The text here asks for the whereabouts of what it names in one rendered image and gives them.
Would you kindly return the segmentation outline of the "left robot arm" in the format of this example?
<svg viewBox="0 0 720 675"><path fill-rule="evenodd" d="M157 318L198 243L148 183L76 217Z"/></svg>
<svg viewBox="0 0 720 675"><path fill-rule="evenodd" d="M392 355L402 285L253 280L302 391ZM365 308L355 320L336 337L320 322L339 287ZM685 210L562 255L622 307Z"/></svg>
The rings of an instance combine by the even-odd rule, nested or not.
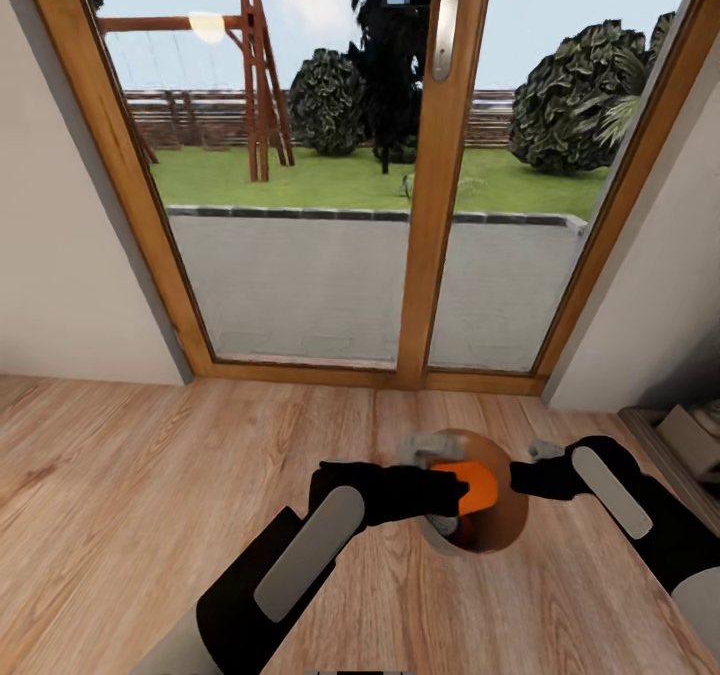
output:
<svg viewBox="0 0 720 675"><path fill-rule="evenodd" d="M459 515L467 483L416 457L464 454L455 437L406 433L399 466L323 460L305 519L287 504L127 675L259 675L355 534L414 516Z"/></svg>

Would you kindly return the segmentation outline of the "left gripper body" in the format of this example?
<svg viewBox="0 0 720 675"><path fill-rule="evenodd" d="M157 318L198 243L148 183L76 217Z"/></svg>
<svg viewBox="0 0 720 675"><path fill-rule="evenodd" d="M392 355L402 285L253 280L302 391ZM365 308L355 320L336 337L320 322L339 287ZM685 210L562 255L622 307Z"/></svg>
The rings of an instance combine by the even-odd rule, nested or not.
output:
<svg viewBox="0 0 720 675"><path fill-rule="evenodd" d="M418 466L389 466L402 480L406 509L398 520L435 514L445 518L459 515L456 477L452 472L421 470Z"/></svg>

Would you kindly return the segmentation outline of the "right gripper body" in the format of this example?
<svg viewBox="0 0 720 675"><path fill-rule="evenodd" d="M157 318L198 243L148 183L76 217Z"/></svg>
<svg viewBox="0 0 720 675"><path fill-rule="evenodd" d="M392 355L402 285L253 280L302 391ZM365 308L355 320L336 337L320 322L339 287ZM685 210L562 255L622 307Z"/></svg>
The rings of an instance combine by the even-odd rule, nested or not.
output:
<svg viewBox="0 0 720 675"><path fill-rule="evenodd" d="M557 499L564 502L573 500L572 495L559 490L551 478L551 458L536 464L512 462L510 486L515 492L540 496L545 499Z"/></svg>

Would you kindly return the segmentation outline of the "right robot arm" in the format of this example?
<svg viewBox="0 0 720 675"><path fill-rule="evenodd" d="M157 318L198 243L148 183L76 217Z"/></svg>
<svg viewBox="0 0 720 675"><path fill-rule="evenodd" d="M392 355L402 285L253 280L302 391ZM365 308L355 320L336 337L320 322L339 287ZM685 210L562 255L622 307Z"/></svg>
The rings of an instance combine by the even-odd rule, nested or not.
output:
<svg viewBox="0 0 720 675"><path fill-rule="evenodd" d="M720 538L614 440L533 438L528 452L531 464L510 465L511 488L564 502L596 495L720 662Z"/></svg>

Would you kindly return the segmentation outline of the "trash can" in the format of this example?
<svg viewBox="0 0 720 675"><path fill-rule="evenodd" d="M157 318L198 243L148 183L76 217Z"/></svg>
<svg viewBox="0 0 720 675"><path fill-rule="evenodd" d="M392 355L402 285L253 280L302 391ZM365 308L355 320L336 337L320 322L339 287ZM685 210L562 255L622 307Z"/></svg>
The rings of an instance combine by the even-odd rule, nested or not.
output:
<svg viewBox="0 0 720 675"><path fill-rule="evenodd" d="M427 543L442 553L492 555L507 551L522 537L530 513L528 494L515 492L510 486L510 465L514 459L498 443L476 431L452 428L434 434L458 434L467 437L469 442L462 443L465 454L461 460L416 457L424 460L427 470L442 471L434 467L456 463L488 463L488 469L492 469L498 483L498 499L488 509L468 513L472 517L475 534L462 546L447 542L437 534L433 526L425 522L425 516L416 516L420 533Z"/></svg>

